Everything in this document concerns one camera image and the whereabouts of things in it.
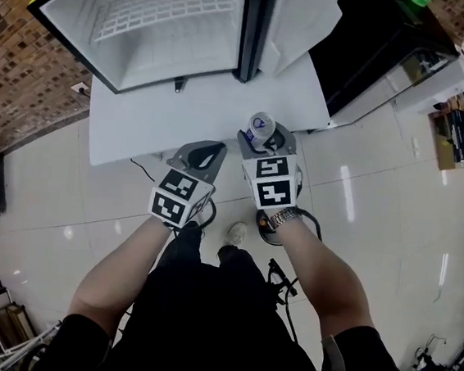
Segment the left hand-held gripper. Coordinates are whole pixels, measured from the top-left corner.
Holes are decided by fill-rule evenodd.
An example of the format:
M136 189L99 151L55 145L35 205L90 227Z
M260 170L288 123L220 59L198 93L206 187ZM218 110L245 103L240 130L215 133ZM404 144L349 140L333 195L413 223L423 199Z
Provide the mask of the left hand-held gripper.
M212 185L227 154L219 141L183 145L167 161L165 175L152 188L148 211L174 228L184 226L209 202Z

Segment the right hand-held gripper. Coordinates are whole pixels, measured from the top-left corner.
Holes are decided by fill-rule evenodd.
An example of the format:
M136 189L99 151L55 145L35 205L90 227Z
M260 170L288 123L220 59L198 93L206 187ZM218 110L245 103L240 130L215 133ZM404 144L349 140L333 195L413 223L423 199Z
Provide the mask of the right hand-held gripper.
M236 134L243 172L248 180L258 210L286 208L296 205L297 158L295 136L282 124L275 123L275 131L267 140L266 149L274 156L255 158L256 153L243 130Z

